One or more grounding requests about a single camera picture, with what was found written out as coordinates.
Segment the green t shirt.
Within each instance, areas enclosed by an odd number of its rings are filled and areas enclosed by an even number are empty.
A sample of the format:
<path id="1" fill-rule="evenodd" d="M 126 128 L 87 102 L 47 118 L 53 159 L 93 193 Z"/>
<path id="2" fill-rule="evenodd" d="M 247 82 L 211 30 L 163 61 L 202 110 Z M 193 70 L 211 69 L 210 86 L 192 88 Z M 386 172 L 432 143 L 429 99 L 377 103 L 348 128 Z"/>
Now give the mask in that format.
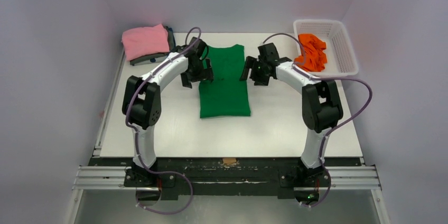
<path id="1" fill-rule="evenodd" d="M 200 118 L 249 117 L 247 83 L 240 80 L 245 64 L 245 47 L 235 44 L 227 48 L 210 47 L 214 80 L 199 84 Z"/>

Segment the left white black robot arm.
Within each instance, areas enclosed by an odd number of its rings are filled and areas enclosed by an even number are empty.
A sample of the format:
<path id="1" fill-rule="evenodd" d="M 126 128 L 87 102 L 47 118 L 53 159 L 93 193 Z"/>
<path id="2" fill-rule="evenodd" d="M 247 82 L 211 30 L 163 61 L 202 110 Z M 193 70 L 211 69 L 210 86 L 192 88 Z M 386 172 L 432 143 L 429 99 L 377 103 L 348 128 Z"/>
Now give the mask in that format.
<path id="1" fill-rule="evenodd" d="M 150 72 L 127 79 L 122 112 L 125 124 L 133 130 L 137 180 L 152 186 L 162 172 L 152 168 L 156 163 L 154 129 L 162 114 L 162 91 L 177 77 L 183 87 L 193 83 L 213 81 L 213 69 L 207 57 L 208 45 L 200 38 L 192 38 L 188 45 L 177 46 L 174 52 Z"/>

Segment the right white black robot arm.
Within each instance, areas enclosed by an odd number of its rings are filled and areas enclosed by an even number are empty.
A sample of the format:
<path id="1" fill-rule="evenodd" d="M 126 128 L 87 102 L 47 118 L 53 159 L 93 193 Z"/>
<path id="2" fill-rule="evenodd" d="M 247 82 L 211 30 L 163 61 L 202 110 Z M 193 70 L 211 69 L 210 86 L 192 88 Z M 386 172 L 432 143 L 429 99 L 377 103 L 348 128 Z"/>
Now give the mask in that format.
<path id="1" fill-rule="evenodd" d="M 307 126 L 304 151 L 297 167 L 297 180 L 310 185 L 324 172 L 324 153 L 330 130 L 343 118 L 343 108 L 334 80 L 315 78 L 291 59 L 281 58 L 273 43 L 258 47 L 258 57 L 248 56 L 240 77 L 251 79 L 256 86 L 279 80 L 301 95 L 302 119 Z"/>

